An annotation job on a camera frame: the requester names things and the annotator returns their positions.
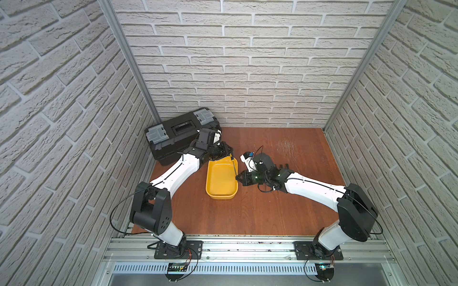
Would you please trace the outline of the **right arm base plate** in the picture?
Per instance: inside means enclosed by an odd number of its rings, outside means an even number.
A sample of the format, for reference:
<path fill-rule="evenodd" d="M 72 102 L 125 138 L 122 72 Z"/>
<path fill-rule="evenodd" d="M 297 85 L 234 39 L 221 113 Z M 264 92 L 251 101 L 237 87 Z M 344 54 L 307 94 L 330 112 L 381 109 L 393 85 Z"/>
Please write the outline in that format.
<path fill-rule="evenodd" d="M 340 246 L 328 250 L 318 243 L 317 239 L 312 241 L 294 241 L 293 247 L 297 260 L 343 260 Z"/>

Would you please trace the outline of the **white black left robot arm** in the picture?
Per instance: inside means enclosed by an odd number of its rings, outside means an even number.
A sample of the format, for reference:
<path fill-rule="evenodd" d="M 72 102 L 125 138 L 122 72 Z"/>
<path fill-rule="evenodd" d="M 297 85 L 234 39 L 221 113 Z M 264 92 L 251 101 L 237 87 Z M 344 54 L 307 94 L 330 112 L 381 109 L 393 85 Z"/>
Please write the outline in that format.
<path fill-rule="evenodd" d="M 172 198 L 181 185 L 205 163 L 233 155 L 217 128 L 202 128 L 197 139 L 160 177 L 140 183 L 134 193 L 130 222 L 171 247 L 186 244 L 186 235 L 172 222 Z"/>

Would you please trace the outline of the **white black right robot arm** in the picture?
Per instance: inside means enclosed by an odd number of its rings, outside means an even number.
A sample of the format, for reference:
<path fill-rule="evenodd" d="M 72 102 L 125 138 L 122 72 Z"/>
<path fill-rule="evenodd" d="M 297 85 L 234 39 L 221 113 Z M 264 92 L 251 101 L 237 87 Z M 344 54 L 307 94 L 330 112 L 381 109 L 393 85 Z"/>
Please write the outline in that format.
<path fill-rule="evenodd" d="M 332 185 L 294 172 L 288 165 L 279 168 L 265 153 L 241 155 L 247 169 L 236 176 L 245 186 L 266 185 L 269 191 L 299 195 L 320 203 L 338 214 L 338 220 L 314 237 L 311 250 L 317 257 L 328 257 L 341 244 L 366 242 L 378 217 L 378 210 L 356 184 Z"/>

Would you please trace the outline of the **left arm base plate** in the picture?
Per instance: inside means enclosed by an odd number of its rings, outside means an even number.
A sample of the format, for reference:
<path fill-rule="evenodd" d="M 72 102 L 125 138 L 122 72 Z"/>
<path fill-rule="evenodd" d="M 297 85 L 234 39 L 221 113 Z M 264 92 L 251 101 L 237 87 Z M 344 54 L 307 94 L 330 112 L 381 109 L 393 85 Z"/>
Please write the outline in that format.
<path fill-rule="evenodd" d="M 158 242 L 155 249 L 155 259 L 188 259 L 198 260 L 202 257 L 203 241 L 190 240 L 184 237 L 178 246 Z"/>

